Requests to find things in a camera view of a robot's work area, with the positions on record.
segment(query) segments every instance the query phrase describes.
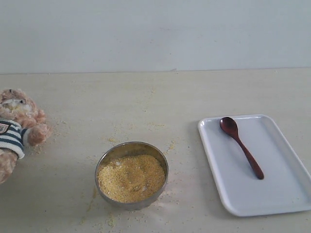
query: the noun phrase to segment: teddy bear face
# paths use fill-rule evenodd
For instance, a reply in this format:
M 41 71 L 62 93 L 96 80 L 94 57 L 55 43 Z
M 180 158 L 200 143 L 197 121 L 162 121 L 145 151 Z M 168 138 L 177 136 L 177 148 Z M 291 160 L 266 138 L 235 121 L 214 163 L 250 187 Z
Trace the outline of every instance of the teddy bear face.
M 0 117 L 14 120 L 22 127 L 32 127 L 45 121 L 45 114 L 21 90 L 6 89 L 0 93 Z

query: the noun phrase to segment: tray rim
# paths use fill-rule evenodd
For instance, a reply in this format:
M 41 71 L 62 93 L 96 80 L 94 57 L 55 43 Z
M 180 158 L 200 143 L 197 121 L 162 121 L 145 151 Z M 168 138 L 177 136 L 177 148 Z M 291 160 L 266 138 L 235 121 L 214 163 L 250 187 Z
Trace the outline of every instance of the tray rim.
M 301 211 L 309 211 L 311 210 L 311 202 L 309 202 L 309 205 L 306 205 L 304 207 L 296 207 L 293 208 L 291 210 L 287 210 L 287 211 L 258 211 L 257 213 L 252 213 L 252 214 L 248 214 L 248 213 L 241 213 L 240 211 L 236 211 L 235 209 L 233 209 L 230 205 L 230 203 L 226 200 L 225 198 L 225 191 L 220 187 L 220 181 L 219 181 L 219 177 L 217 176 L 217 172 L 214 169 L 214 166 L 212 165 L 212 156 L 210 155 L 210 150 L 211 150 L 211 145 L 207 142 L 204 142 L 203 140 L 203 132 L 202 132 L 202 122 L 205 122 L 206 120 L 216 120 L 216 119 L 221 119 L 223 117 L 231 117 L 233 119 L 237 119 L 237 118 L 267 118 L 268 120 L 270 120 L 272 122 L 272 124 L 274 125 L 275 129 L 277 130 L 279 136 L 284 140 L 284 142 L 287 144 L 289 150 L 292 153 L 293 159 L 295 159 L 300 167 L 302 168 L 302 172 L 305 173 L 306 177 L 311 181 L 311 174 L 308 172 L 308 170 L 306 169 L 306 167 L 304 166 L 304 164 L 302 163 L 301 159 L 298 157 L 298 155 L 296 154 L 296 152 L 294 151 L 293 147 L 291 146 L 291 144 L 289 143 L 289 141 L 286 139 L 285 135 L 282 133 L 281 129 L 278 127 L 278 125 L 276 124 L 276 122 L 269 117 L 268 115 L 265 114 L 243 114 L 243 115 L 226 115 L 226 116 L 214 116 L 214 117 L 206 117 L 204 119 L 201 119 L 198 124 L 198 130 L 199 130 L 199 134 L 201 137 L 201 141 L 205 150 L 205 154 L 207 156 L 207 160 L 209 163 L 209 167 L 211 169 L 215 184 L 216 184 L 216 188 L 218 190 L 218 194 L 220 197 L 220 200 L 223 204 L 223 206 L 225 207 L 225 209 L 230 212 L 232 215 L 238 216 L 238 217 L 248 217 L 248 216 L 262 216 L 262 215 L 274 215 L 274 214 L 284 214 L 284 213 L 294 213 L 294 212 L 301 212 Z

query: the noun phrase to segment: beige table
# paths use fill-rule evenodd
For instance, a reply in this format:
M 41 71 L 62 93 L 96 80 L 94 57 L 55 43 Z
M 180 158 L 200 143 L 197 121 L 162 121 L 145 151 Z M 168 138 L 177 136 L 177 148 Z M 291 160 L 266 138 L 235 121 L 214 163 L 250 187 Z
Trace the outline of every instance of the beige table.
M 311 172 L 311 69 L 4 75 L 0 83 L 26 91 L 54 127 L 0 186 L 0 232 L 310 232 L 311 212 L 229 214 L 197 123 L 269 115 Z M 94 192 L 94 170 L 105 151 L 132 140 L 165 152 L 170 176 L 157 202 L 129 213 Z

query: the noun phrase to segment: stuffed toy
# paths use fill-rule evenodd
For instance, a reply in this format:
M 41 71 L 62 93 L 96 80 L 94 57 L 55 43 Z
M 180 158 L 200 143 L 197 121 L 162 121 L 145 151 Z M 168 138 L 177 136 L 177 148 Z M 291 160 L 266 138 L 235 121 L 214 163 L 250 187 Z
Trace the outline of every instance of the stuffed toy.
M 35 147 L 51 135 L 45 113 L 23 91 L 0 92 L 0 184 L 12 174 L 24 147 Z

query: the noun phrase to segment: white rectangular tray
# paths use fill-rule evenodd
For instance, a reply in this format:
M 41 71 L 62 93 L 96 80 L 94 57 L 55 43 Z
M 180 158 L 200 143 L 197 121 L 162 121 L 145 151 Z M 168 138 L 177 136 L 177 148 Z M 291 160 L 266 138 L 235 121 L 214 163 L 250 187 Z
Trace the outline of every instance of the white rectangular tray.
M 236 216 L 311 210 L 311 176 L 275 122 L 264 115 L 232 118 L 265 178 L 256 178 L 242 149 L 221 130 L 221 117 L 201 120 L 198 129 L 224 207 Z

